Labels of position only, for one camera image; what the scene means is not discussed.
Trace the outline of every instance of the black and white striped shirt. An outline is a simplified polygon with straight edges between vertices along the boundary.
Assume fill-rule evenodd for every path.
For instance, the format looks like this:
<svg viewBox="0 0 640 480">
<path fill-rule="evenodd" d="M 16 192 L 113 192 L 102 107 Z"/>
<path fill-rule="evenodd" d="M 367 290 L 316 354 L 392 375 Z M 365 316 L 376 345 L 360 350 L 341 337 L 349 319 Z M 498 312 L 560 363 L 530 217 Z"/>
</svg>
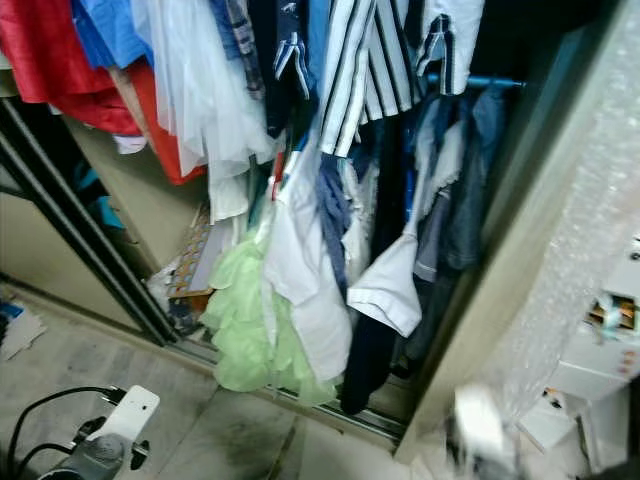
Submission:
<svg viewBox="0 0 640 480">
<path fill-rule="evenodd" d="M 335 0 L 322 93 L 323 152 L 346 156 L 358 125 L 421 98 L 403 31 L 409 0 Z"/>
</svg>

